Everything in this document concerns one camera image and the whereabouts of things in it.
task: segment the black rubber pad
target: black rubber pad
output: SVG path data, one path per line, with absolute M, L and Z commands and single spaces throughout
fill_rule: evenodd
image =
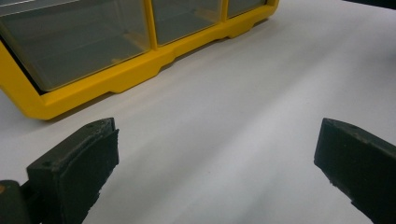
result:
M 390 9 L 396 9 L 396 0 L 344 0 L 344 1 L 360 3 L 373 7 L 387 7 Z
M 354 125 L 324 119 L 315 165 L 374 223 L 396 223 L 395 146 Z
M 79 224 L 119 163 L 114 119 L 77 130 L 27 167 L 29 182 L 43 197 L 43 224 Z

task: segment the clear plastic drawer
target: clear plastic drawer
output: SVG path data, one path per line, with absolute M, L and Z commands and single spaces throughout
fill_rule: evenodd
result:
M 80 0 L 37 7 L 1 16 L 0 34 L 42 91 L 149 50 L 143 0 Z
M 220 0 L 152 0 L 159 45 L 214 25 L 220 20 Z
M 228 18 L 247 12 L 255 7 L 263 6 L 266 2 L 266 0 L 229 0 Z

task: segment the white table surface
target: white table surface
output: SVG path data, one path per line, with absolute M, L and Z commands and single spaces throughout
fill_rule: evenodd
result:
M 57 119 L 0 91 L 0 179 L 91 121 L 114 117 L 120 165 L 85 224 L 371 221 L 313 163 L 322 118 L 396 143 L 396 11 L 282 0 L 250 32 Z

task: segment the yellow plastic organizer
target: yellow plastic organizer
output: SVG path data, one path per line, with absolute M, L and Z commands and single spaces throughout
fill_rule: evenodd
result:
M 278 0 L 7 0 L 0 88 L 27 117 L 52 119 L 156 76 L 176 57 L 235 37 Z

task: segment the yellow base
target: yellow base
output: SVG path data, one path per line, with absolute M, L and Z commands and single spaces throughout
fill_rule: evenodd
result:
M 227 8 L 227 1 L 224 2 L 223 8 Z M 37 93 L 8 50 L 0 43 L 0 88 L 25 116 L 52 119 L 107 92 L 126 91 L 155 77 L 163 66 L 193 49 L 249 31 L 255 23 L 274 14 L 277 5 L 278 0 L 269 0 L 267 5 L 231 19 L 226 18 L 226 10 L 223 10 L 220 23 L 165 46 L 157 46 L 152 11 L 147 10 L 151 51 L 43 95 Z M 150 1 L 146 1 L 146 7 L 150 8 Z

